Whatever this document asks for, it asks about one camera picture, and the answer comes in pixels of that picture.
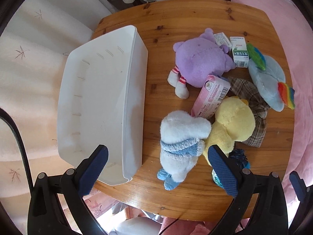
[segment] black cable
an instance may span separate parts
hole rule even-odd
[[[174,222],[172,222],[172,223],[170,223],[168,226],[166,226],[166,227],[161,231],[161,233],[159,233],[159,235],[163,234],[163,232],[165,232],[168,227],[170,227],[172,224],[174,224],[174,223],[177,222],[178,220],[179,220],[179,218],[177,218]]]
[[[16,142],[18,143],[18,148],[21,152],[23,164],[24,164],[24,169],[27,177],[27,182],[28,182],[28,187],[29,187],[29,192],[32,194],[32,191],[34,189],[34,185],[32,183],[32,175],[30,173],[30,168],[29,168],[29,163],[25,151],[25,147],[23,144],[22,137],[18,131],[18,128],[16,124],[14,123],[13,119],[10,117],[10,115],[5,112],[3,109],[0,108],[0,118],[10,127],[11,131],[13,132],[13,135],[16,139]]]

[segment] pink package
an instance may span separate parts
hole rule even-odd
[[[228,81],[209,75],[191,109],[191,115],[193,117],[211,118],[229,89],[230,83]]]

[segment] metal screw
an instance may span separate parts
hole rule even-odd
[[[243,168],[242,169],[242,172],[246,175],[249,175],[250,174],[250,170],[248,168]]]
[[[39,178],[39,179],[43,179],[44,176],[45,176],[45,174],[42,172],[42,173],[39,173],[38,178]]]
[[[73,175],[73,174],[74,174],[74,169],[68,169],[68,170],[66,171],[66,174],[68,174],[68,175]]]
[[[273,176],[274,178],[278,178],[278,173],[277,173],[277,172],[272,172],[272,176]]]

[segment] brown plaid fabric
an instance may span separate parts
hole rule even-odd
[[[243,143],[248,146],[260,147],[266,133],[266,116],[270,106],[259,94],[256,86],[243,79],[228,78],[230,90],[240,99],[246,99],[255,117],[255,129],[252,135]]]

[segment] white plush toy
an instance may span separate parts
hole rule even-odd
[[[183,182],[187,173],[196,165],[209,136],[211,124],[202,117],[192,117],[177,110],[169,113],[161,122],[162,169],[157,177],[164,181],[164,188],[172,190]]]

